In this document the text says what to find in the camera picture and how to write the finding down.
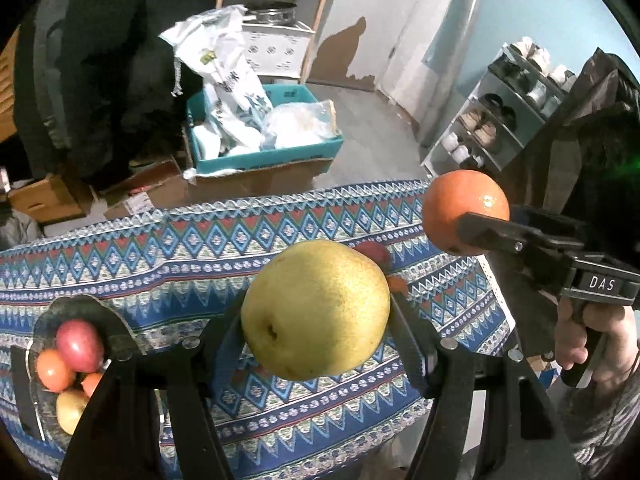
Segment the screw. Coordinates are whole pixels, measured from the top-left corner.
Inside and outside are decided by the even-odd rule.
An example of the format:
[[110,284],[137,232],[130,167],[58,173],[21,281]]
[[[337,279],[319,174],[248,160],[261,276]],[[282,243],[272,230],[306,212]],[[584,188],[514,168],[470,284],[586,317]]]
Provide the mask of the screw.
[[116,359],[121,363],[124,363],[131,359],[133,352],[130,349],[124,349],[122,352],[119,352]]
[[182,340],[182,346],[185,347],[187,350],[191,350],[193,348],[197,348],[199,344],[200,344],[200,338],[196,337],[194,335],[191,335],[189,337],[185,337]]
[[512,348],[511,350],[509,350],[507,352],[507,355],[509,356],[509,359],[511,359],[512,361],[516,361],[517,363],[524,359],[524,355],[522,355],[522,352],[517,348]]
[[440,345],[447,350],[455,350],[458,348],[458,342],[452,337],[443,337],[440,340]]

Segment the blue box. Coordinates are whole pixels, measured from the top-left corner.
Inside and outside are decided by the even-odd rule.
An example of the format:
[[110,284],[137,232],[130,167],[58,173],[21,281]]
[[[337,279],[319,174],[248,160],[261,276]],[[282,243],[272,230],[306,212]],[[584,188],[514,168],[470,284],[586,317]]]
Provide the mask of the blue box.
[[[309,89],[304,85],[263,85],[274,107],[284,103],[317,103]],[[213,173],[218,170],[254,170],[266,166],[277,166],[295,160],[309,160],[310,158],[335,158],[342,146],[342,135],[333,139],[296,148],[283,148],[280,150],[265,150],[245,155],[225,155],[212,160],[203,160],[200,155],[200,147],[193,135],[193,125],[205,120],[204,96],[202,92],[192,96],[187,101],[187,117],[189,121],[188,135],[193,162],[199,174]]]

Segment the blue wall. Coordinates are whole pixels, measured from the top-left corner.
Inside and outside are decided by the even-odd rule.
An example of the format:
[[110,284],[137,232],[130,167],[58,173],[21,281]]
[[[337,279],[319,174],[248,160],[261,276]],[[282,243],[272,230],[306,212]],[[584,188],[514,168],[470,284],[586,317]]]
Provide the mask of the blue wall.
[[552,66],[579,73],[600,47],[618,54],[640,79],[638,54],[601,0],[481,0],[456,89],[469,94],[502,44],[522,36],[546,47]]

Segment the white basket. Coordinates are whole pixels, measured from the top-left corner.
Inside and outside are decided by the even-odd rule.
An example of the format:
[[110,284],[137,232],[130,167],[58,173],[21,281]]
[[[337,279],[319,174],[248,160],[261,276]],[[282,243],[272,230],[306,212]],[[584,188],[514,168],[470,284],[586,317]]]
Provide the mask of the white basket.
[[299,79],[313,34],[302,22],[289,27],[245,23],[244,55],[257,75]]

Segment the shoe rack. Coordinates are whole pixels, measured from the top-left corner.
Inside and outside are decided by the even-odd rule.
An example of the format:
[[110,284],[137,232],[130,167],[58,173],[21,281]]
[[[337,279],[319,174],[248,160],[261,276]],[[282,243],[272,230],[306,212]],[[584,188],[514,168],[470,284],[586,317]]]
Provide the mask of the shoe rack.
[[422,165],[434,175],[461,168],[500,173],[535,137],[575,81],[564,65],[553,70],[549,65],[548,52],[535,44],[503,44]]

